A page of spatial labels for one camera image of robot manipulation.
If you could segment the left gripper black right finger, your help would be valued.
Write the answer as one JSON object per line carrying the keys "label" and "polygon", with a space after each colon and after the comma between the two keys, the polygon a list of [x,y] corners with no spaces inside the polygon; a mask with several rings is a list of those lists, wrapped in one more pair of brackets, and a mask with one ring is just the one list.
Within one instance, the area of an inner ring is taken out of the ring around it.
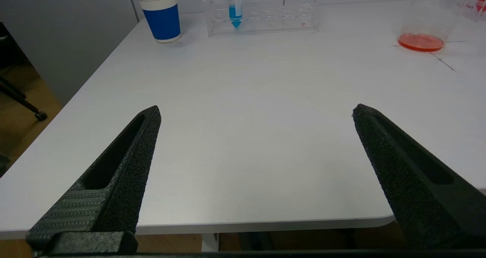
{"label": "left gripper black right finger", "polygon": [[484,249],[486,198],[378,110],[353,121],[396,222],[418,249]]}

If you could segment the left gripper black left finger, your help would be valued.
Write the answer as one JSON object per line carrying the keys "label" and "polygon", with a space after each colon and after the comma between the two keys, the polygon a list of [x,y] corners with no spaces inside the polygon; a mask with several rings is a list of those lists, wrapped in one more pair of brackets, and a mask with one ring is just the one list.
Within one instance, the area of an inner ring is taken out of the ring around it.
{"label": "left gripper black left finger", "polygon": [[133,252],[139,211],[161,125],[157,106],[137,114],[35,223],[36,252]]}

